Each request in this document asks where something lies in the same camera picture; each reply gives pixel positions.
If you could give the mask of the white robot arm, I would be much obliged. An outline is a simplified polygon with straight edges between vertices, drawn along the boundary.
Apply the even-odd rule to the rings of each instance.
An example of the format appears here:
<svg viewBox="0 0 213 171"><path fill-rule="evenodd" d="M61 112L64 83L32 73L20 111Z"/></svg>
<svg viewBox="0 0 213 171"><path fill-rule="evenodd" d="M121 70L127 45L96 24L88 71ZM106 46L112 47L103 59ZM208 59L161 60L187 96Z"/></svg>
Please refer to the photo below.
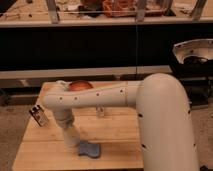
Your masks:
<svg viewBox="0 0 213 171"><path fill-rule="evenodd" d="M187 93L169 74L81 91L70 91L67 82L58 81L43 96L42 105L61 128L71 125L72 108L133 107L144 171L200 171Z"/></svg>

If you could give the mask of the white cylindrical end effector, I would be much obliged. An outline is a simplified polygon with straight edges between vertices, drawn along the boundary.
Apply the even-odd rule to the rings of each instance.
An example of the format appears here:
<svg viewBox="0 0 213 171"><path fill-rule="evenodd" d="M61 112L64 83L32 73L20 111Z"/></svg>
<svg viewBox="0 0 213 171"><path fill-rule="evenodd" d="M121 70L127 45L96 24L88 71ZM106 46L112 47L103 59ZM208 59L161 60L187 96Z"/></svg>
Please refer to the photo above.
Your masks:
<svg viewBox="0 0 213 171"><path fill-rule="evenodd" d="M70 126L62 131L64 142L68 147L76 147L80 142L80 134L75 126Z"/></svg>

